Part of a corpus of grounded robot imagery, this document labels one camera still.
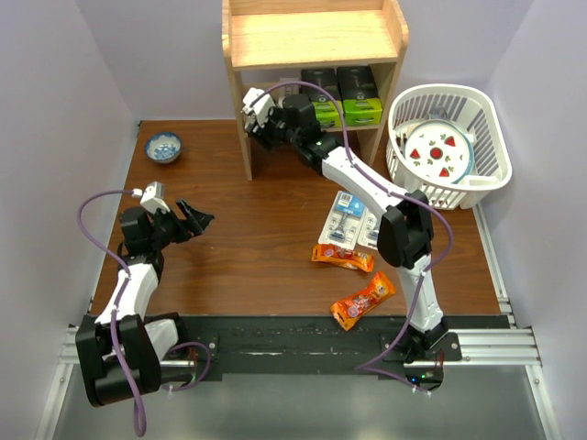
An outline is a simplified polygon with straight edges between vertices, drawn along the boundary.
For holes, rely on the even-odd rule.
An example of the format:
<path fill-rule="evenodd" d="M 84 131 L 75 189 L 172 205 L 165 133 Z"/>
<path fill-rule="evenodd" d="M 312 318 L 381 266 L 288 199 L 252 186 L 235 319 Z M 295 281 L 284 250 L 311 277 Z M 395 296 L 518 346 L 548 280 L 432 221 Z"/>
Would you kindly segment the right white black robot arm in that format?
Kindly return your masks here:
<path fill-rule="evenodd" d="M 432 214 L 423 192 L 408 192 L 368 167 L 333 132 L 323 130 L 304 94 L 276 104 L 251 88 L 242 99 L 246 132 L 266 149 L 288 144 L 300 160 L 357 196 L 380 222 L 377 250 L 396 268 L 410 309 L 398 342 L 415 358 L 431 359 L 448 331 L 432 279 Z"/>

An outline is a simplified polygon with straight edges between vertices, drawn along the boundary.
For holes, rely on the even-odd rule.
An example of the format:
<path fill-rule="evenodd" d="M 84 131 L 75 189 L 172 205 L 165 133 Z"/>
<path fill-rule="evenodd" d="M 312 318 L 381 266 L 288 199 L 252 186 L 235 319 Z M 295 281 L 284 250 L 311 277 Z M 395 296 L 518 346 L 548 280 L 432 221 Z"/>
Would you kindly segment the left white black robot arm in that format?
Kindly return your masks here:
<path fill-rule="evenodd" d="M 176 204 L 178 213 L 135 206 L 119 216 L 123 240 L 116 251 L 115 290 L 103 312 L 84 318 L 75 336 L 86 395 L 94 407 L 157 391 L 163 383 L 161 361 L 189 351 L 190 337 L 177 313 L 146 315 L 161 281 L 162 251 L 201 236 L 214 220 L 183 199 Z"/>

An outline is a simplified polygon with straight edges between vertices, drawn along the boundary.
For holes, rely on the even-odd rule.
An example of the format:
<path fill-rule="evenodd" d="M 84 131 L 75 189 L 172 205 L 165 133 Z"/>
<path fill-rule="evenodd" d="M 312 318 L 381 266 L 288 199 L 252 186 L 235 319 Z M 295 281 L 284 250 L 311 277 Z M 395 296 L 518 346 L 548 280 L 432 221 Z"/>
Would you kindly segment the black green razor box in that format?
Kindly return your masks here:
<path fill-rule="evenodd" d="M 302 69 L 301 81 L 317 86 L 316 89 L 304 85 L 302 92 L 312 102 L 320 126 L 322 128 L 341 127 L 341 117 L 337 110 L 337 107 L 341 107 L 341 97 L 335 69 Z"/>
<path fill-rule="evenodd" d="M 382 102 L 368 65 L 337 68 L 338 88 L 345 122 L 350 127 L 375 126 L 381 122 Z"/>

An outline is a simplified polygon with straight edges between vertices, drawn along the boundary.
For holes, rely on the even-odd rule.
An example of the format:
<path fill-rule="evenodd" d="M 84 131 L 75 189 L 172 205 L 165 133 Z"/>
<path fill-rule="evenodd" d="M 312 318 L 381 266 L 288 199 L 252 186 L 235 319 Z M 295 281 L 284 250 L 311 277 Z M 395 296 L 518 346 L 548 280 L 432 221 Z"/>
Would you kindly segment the white Harry's razor box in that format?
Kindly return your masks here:
<path fill-rule="evenodd" d="M 298 94 L 300 86 L 297 84 L 297 81 L 297 78 L 281 78 L 279 83 L 283 83 L 283 86 L 276 91 L 278 98 L 282 99 L 293 94 Z"/>

